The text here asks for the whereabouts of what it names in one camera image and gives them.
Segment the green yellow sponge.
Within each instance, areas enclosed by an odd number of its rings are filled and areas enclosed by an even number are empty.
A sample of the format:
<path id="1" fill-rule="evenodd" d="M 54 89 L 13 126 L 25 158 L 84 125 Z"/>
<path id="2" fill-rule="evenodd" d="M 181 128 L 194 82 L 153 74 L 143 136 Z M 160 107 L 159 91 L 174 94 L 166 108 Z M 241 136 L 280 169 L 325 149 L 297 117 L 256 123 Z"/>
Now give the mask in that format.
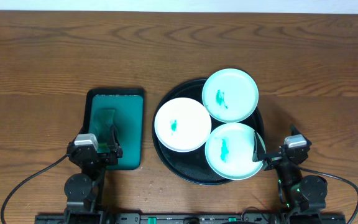
<path id="1" fill-rule="evenodd" d="M 99 153 L 108 152 L 108 144 L 112 139 L 111 126 L 114 124 L 114 109 L 97 110 L 89 124 L 89 133 L 96 136 Z"/>

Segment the white plate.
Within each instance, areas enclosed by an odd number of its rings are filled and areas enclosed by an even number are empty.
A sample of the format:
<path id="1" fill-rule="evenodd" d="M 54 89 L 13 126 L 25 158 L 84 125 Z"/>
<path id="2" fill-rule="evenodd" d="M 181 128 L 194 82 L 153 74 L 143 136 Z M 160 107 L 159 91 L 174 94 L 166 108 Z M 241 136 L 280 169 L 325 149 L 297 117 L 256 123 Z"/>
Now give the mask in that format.
<path id="1" fill-rule="evenodd" d="M 174 98 L 164 103 L 154 120 L 158 140 L 175 152 L 190 152 L 209 138 L 212 121 L 206 108 L 191 98 Z"/>

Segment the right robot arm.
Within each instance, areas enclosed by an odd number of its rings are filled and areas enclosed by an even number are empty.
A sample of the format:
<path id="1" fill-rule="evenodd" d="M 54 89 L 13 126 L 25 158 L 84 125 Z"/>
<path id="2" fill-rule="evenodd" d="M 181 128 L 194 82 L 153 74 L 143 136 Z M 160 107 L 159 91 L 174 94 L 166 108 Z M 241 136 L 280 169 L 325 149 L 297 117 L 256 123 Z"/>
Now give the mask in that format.
<path id="1" fill-rule="evenodd" d="M 320 211 L 326 207 L 328 183 L 318 175 L 302 176 L 299 165 L 308 158 L 311 141 L 296 127 L 290 126 L 290 129 L 291 135 L 274 153 L 266 153 L 259 134 L 253 134 L 252 160 L 261 162 L 264 171 L 276 171 L 280 201 L 288 207 L 271 215 L 267 222 L 322 223 Z"/>

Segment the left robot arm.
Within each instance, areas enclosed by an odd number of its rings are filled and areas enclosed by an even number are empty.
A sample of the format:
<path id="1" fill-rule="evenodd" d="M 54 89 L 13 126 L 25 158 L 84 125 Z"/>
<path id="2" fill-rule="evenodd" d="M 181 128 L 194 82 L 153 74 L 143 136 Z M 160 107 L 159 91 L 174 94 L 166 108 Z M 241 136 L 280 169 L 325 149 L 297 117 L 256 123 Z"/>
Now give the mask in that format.
<path id="1" fill-rule="evenodd" d="M 104 177 L 109 166 L 118 164 L 123 151 L 112 124 L 107 135 L 108 152 L 98 152 L 98 140 L 94 134 L 79 134 L 68 144 L 69 161 L 81 172 L 68 178 L 64 186 L 67 207 L 64 223 L 115 223 L 115 217 L 101 206 Z"/>

